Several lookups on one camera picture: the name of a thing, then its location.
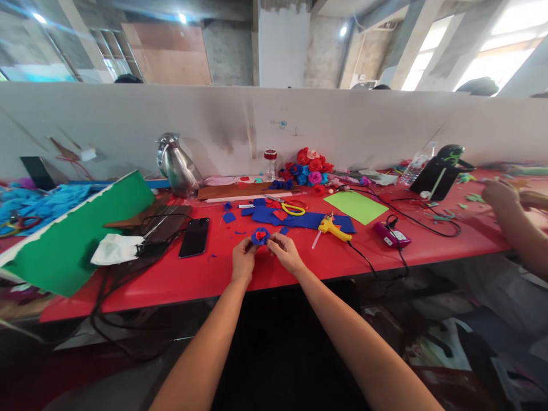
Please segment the lime green paper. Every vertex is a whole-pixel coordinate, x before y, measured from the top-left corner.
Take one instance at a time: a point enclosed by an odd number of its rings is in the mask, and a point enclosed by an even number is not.
[[[369,224],[388,210],[388,207],[355,191],[341,191],[324,200],[363,225]]]
[[[133,172],[69,211],[41,235],[34,234],[39,239],[25,244],[2,269],[44,290],[70,297],[97,268],[90,260],[99,242],[108,233],[122,233],[103,225],[133,217],[154,199],[141,174]]]

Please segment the stainless steel kettle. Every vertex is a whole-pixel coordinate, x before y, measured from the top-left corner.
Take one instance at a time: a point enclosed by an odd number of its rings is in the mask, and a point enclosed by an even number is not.
[[[196,195],[199,188],[204,187],[202,175],[194,162],[179,146],[178,133],[165,133],[157,143],[158,167],[169,180],[173,194],[186,198]]]

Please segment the scissors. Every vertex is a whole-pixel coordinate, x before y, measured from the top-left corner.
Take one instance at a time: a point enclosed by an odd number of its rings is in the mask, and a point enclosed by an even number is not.
[[[267,194],[263,194],[268,199],[271,199],[273,201],[277,201],[281,204],[282,209],[290,215],[303,215],[305,213],[305,210],[308,209],[308,205],[305,202],[302,202],[300,200],[291,200],[291,201],[285,201],[284,199],[279,199],[276,197],[269,196]]]
[[[42,219],[38,216],[21,217],[17,211],[12,211],[10,220],[7,223],[0,224],[0,230],[5,227],[10,228],[11,230],[5,234],[0,234],[0,238],[12,237],[19,234],[21,231],[36,227],[41,222]]]

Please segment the bottle cap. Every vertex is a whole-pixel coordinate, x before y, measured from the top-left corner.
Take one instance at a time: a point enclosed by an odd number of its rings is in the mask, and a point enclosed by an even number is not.
[[[265,150],[264,157],[267,160],[276,160],[276,157],[278,157],[278,154],[276,153],[276,150]]]

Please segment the small glass jar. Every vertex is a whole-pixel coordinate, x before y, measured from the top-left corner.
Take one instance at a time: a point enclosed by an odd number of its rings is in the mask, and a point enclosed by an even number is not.
[[[276,158],[278,154],[276,150],[264,151],[265,169],[263,175],[263,181],[272,182],[276,179]]]

